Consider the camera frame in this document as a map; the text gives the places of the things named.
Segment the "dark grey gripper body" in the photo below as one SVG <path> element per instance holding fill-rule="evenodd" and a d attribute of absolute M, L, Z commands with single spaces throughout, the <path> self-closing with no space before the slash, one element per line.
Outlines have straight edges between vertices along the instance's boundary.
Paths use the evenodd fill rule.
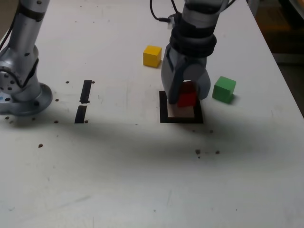
<path fill-rule="evenodd" d="M 179 53 L 173 47 L 170 47 L 170 61 L 174 66 L 180 65 L 182 63 L 199 63 L 202 64 L 203 66 L 207 65 L 207 59 L 205 57 L 203 58 L 190 57 Z"/>

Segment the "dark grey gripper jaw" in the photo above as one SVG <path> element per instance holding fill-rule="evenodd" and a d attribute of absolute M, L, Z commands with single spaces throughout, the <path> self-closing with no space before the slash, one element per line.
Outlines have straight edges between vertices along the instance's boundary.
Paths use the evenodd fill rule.
<path fill-rule="evenodd" d="M 184 81 L 186 57 L 168 44 L 161 68 L 161 79 L 168 102 L 176 104 L 179 98 L 179 89 Z"/>

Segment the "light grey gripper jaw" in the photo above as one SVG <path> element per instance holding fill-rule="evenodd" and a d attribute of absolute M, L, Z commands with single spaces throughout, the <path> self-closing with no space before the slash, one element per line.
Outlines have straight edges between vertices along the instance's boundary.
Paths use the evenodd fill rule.
<path fill-rule="evenodd" d="M 184 70 L 184 79 L 195 83 L 199 99 L 205 99 L 210 91 L 211 82 L 208 72 L 201 64 L 191 64 Z"/>

